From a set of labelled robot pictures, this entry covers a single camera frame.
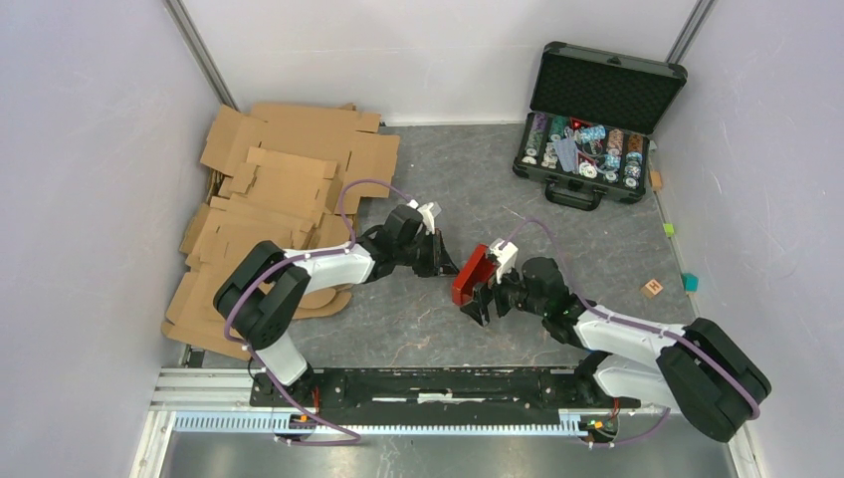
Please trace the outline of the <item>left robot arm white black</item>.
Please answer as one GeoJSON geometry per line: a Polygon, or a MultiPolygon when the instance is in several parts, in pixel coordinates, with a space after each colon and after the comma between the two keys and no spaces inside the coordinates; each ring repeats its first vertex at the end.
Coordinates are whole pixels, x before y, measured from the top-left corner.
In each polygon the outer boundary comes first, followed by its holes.
{"type": "Polygon", "coordinates": [[[331,248],[283,249],[265,240],[253,247],[213,297],[224,335],[244,346],[275,381],[288,405],[312,395],[311,366],[288,329],[305,295],[336,286],[378,281],[396,267],[420,278],[452,277],[459,269],[435,226],[440,208],[431,202],[395,207],[386,220],[331,248]]]}

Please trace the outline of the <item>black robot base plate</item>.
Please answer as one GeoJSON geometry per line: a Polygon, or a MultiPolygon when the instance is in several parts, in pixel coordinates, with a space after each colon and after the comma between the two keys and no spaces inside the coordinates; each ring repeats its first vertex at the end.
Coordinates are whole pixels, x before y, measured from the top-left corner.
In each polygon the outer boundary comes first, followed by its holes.
{"type": "Polygon", "coordinates": [[[338,425],[551,425],[561,410],[637,408],[570,367],[327,367],[289,392],[338,425]]]}

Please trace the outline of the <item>red paper box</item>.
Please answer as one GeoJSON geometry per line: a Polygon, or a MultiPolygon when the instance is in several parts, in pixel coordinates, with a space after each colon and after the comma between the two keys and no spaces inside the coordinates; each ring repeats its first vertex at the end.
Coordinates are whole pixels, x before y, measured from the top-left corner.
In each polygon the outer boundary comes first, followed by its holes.
{"type": "Polygon", "coordinates": [[[452,283],[452,302],[458,307],[467,305],[473,300],[475,286],[488,282],[496,269],[497,263],[490,255],[489,246],[479,244],[452,283]]]}

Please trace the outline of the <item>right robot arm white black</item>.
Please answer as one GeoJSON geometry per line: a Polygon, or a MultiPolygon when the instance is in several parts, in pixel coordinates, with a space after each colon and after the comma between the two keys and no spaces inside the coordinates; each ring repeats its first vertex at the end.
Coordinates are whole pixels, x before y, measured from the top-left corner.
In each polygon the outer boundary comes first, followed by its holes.
{"type": "Polygon", "coordinates": [[[551,258],[534,257],[515,270],[480,253],[458,273],[452,299],[481,326],[518,310],[540,317],[556,341],[588,351],[574,381],[588,406],[610,397],[654,403],[728,442],[758,418],[772,392],[767,376],[713,321],[682,326],[623,317],[580,299],[551,258]]]}

